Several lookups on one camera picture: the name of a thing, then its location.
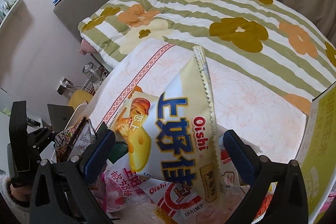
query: person's hand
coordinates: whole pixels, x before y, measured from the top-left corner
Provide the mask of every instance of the person's hand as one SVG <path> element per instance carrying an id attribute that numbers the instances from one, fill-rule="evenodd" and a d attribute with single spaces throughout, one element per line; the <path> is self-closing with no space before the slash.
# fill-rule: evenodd
<path id="1" fill-rule="evenodd" d="M 32 187 L 31 186 L 23 186 L 19 188 L 14 188 L 13 185 L 10 185 L 10 191 L 12 196 L 22 202 L 29 202 L 30 197 L 32 194 Z"/>

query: shelf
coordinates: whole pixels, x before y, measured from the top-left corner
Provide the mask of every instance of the shelf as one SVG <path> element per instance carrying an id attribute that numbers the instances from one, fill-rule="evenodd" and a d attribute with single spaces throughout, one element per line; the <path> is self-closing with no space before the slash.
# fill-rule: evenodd
<path id="1" fill-rule="evenodd" d="M 21 6 L 22 3 L 23 3 L 22 0 L 15 1 L 14 5 L 9 10 L 9 12 L 7 13 L 7 15 L 5 16 L 5 18 L 3 19 L 3 21 L 0 24 L 0 33 L 1 33 L 1 30 L 5 27 L 6 23 L 9 21 L 9 19 L 13 16 L 13 14 Z"/>

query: fuzzy white sleeve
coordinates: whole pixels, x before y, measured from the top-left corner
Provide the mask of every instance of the fuzzy white sleeve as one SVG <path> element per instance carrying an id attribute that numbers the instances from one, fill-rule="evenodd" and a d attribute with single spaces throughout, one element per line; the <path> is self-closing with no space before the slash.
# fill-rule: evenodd
<path id="1" fill-rule="evenodd" d="M 15 217 L 22 224 L 29 224 L 29 208 L 24 208 L 17 205 L 9 196 L 7 192 L 7 183 L 10 181 L 10 178 L 7 176 L 0 176 L 0 194 L 3 199 L 6 201 L 8 207 L 13 212 Z"/>

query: pink patterned sheet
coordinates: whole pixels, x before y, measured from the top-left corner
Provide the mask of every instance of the pink patterned sheet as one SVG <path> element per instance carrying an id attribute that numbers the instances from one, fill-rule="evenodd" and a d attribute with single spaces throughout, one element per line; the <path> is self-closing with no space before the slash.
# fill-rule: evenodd
<path id="1" fill-rule="evenodd" d="M 138 85 L 159 96 L 193 53 L 163 41 L 148 39 L 109 75 L 93 97 L 90 119 L 94 127 L 112 122 L 118 107 Z M 251 78 L 208 60 L 217 123 L 260 146 L 271 160 L 288 162 L 299 150 L 306 115 Z"/>

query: pink candy bag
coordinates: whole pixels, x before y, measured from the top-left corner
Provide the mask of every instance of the pink candy bag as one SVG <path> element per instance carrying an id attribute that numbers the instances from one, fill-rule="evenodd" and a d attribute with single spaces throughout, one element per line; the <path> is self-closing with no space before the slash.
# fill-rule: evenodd
<path id="1" fill-rule="evenodd" d="M 116 161 L 102 176 L 105 183 L 104 212 L 111 213 L 133 206 L 148 198 L 139 185 L 145 180 L 131 171 L 128 154 Z"/>

